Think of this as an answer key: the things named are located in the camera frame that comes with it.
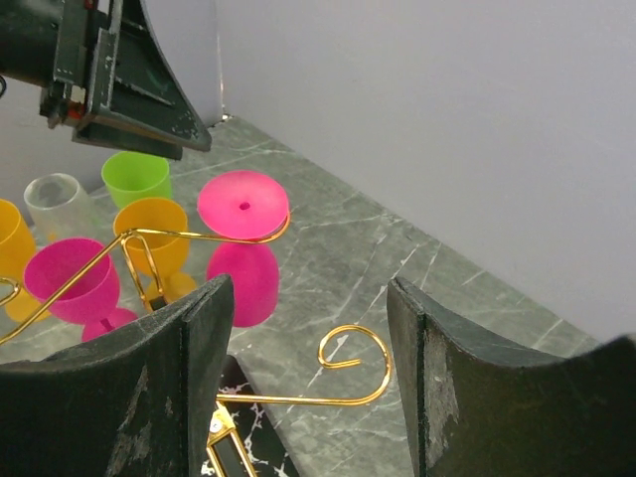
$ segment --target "gold frame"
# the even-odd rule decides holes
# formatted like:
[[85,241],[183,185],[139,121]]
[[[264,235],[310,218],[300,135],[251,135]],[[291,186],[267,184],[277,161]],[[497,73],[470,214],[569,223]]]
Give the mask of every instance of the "gold frame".
[[[152,279],[154,280],[157,290],[160,296],[164,297],[164,288],[161,284],[161,278],[159,277],[159,273],[157,271],[157,265],[155,263],[154,257],[152,256],[152,252],[150,251],[150,247],[148,246],[148,242],[144,238],[143,235],[158,235],[158,236],[167,236],[167,237],[176,237],[181,239],[196,239],[196,240],[208,240],[208,241],[226,241],[232,243],[244,243],[244,244],[255,244],[255,243],[268,243],[270,241],[274,241],[280,238],[285,231],[289,228],[291,223],[291,215],[287,215],[285,222],[283,225],[270,236],[261,239],[255,240],[238,240],[234,238],[223,237],[219,235],[213,234],[198,234],[194,232],[174,232],[174,231],[157,231],[153,229],[130,229],[118,235],[113,241],[111,241],[108,245],[106,245],[100,253],[98,253],[92,260],[90,260],[82,269],[80,269],[75,275],[73,275],[64,285],[62,285],[53,295],[49,297],[41,306],[24,322],[20,323],[16,326],[12,331],[0,337],[0,346],[14,339],[24,330],[26,330],[29,326],[31,326],[43,313],[45,313],[49,307],[60,298],[67,290],[69,290],[74,284],[80,280],[91,268],[93,268],[102,258],[104,258],[107,254],[113,251],[119,244],[121,245],[124,258],[126,260],[126,265],[128,267],[128,271],[132,277],[135,288],[137,289],[137,293],[139,294],[139,298],[142,300],[143,304],[148,307],[148,297],[145,295],[143,290],[143,286],[141,284],[141,280],[139,279],[139,275],[137,270],[135,270],[132,260],[130,258],[130,254],[127,249],[127,244],[131,239],[139,239],[144,247],[146,259],[148,260],[148,264],[150,266],[150,270],[152,272]],[[0,299],[0,306],[4,306],[9,301],[14,299],[20,290],[22,289],[22,284],[12,280],[10,278],[1,277],[0,283],[6,283],[13,287],[13,290],[5,297]],[[252,402],[252,403],[267,403],[267,404],[297,404],[297,405],[332,405],[332,406],[358,406],[365,405],[373,400],[379,398],[389,386],[389,382],[391,381],[391,375],[393,373],[393,364],[391,360],[391,354],[389,352],[389,348],[386,343],[373,331],[369,330],[360,325],[342,325],[332,329],[329,333],[327,333],[318,346],[318,362],[320,366],[322,366],[326,370],[339,370],[344,368],[351,368],[354,366],[358,366],[362,363],[360,359],[353,359],[341,362],[332,363],[325,358],[325,347],[329,343],[329,341],[336,335],[340,333],[344,333],[347,331],[355,331],[359,333],[363,333],[370,337],[374,342],[380,347],[383,357],[385,359],[385,375],[381,384],[378,388],[365,397],[357,397],[357,398],[342,398],[342,397],[277,397],[277,396],[261,396],[261,395],[227,395],[223,393],[217,394],[217,410],[213,415],[213,422],[217,421],[220,423],[220,429],[216,432],[210,432],[207,442],[207,452],[210,457],[213,468],[215,469],[215,473],[217,473],[218,477],[226,477],[223,472],[223,468],[219,461],[218,456],[214,450],[214,444],[219,440],[230,437],[233,441],[238,455],[250,477],[256,476],[256,472],[247,457],[247,453],[245,448],[240,441],[239,434],[237,433],[236,427],[232,422],[232,418],[228,413],[228,410],[224,406],[224,402]]]

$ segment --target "yellow plastic cup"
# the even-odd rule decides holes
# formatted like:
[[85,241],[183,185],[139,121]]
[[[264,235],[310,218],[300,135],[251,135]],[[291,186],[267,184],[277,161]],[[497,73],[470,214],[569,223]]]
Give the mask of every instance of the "yellow plastic cup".
[[[20,210],[13,203],[0,199],[0,276],[22,283],[24,269],[35,253],[36,241]],[[9,318],[21,323],[39,306],[40,302],[23,288],[5,305],[5,311]],[[48,316],[50,313],[44,313],[37,321]]]
[[[187,232],[188,215],[183,207],[170,199],[162,197],[139,199],[119,211],[112,229],[117,236],[129,229]],[[166,288],[168,302],[175,301],[193,291],[197,287],[195,281],[190,275],[180,271],[188,259],[190,241],[186,238],[152,234],[143,234],[143,236],[155,259],[162,284]],[[134,268],[145,275],[152,276],[141,240],[130,239],[126,248]],[[154,282],[146,293],[150,298],[156,296]]]

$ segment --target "pink plastic cup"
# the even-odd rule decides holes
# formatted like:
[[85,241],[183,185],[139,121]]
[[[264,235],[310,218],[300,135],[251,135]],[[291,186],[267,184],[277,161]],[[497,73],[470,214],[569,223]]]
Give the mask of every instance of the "pink plastic cup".
[[[66,238],[38,251],[24,270],[24,285],[40,302],[44,302],[69,278],[75,275],[101,250],[103,245],[91,238]],[[96,338],[133,321],[136,315],[117,308],[119,277],[110,256],[73,285],[53,305],[51,312],[63,321],[84,325],[83,341]],[[100,324],[102,333],[90,331]]]
[[247,328],[265,321],[278,303],[280,271],[265,244],[223,243],[212,255],[206,278],[227,273],[235,288],[234,326]]

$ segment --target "marble floor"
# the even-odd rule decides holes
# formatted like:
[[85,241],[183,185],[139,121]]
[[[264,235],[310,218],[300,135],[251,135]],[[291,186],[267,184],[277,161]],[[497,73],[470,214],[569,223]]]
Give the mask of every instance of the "marble floor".
[[[595,346],[549,310],[248,123],[231,118],[213,128],[213,137],[210,152],[188,152],[171,164],[174,199],[188,212],[191,230],[207,231],[196,213],[201,188],[235,169],[270,175],[292,207],[291,227],[271,245],[281,272],[278,307],[263,324],[236,329],[230,344],[262,392],[358,397],[372,391],[383,360],[368,339],[345,334],[328,350],[334,360],[363,360],[351,370],[325,372],[315,353],[330,329],[346,323],[369,327],[388,342],[387,282],[396,275],[520,344],[564,357]],[[116,208],[104,190],[93,197],[106,241]],[[185,271],[198,282],[213,250],[208,242],[192,243]],[[143,313],[121,257],[116,260],[122,306]],[[0,317],[0,333],[12,326]],[[79,340],[79,327],[50,318],[1,347],[0,362],[40,360]],[[395,380],[381,398],[359,408],[280,405],[269,411],[302,475],[412,475]]]

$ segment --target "pink cup base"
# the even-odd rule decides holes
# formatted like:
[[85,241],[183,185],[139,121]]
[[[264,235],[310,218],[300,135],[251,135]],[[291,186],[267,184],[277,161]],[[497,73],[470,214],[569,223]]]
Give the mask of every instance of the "pink cup base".
[[136,319],[137,315],[133,311],[127,310],[126,308],[115,308],[112,314],[104,320],[87,323],[83,327],[81,341],[85,343],[87,341],[94,340],[95,338],[99,338],[106,333],[116,330],[117,328],[121,328]]

